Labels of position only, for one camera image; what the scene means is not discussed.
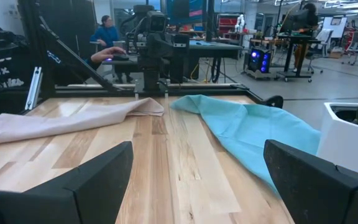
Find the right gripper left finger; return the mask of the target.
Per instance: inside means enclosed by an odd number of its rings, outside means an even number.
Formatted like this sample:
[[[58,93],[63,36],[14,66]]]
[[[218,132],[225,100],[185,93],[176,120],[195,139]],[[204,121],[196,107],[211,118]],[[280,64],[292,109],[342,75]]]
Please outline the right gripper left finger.
[[[133,163],[132,142],[124,141],[89,161],[26,191],[32,195],[68,199],[45,212],[80,223],[114,223],[126,192]]]

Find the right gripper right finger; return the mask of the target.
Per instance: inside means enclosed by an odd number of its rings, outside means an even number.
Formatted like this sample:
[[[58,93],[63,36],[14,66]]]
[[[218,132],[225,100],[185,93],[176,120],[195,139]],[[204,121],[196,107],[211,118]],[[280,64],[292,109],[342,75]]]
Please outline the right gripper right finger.
[[[264,160],[295,223],[358,224],[358,172],[275,140]]]

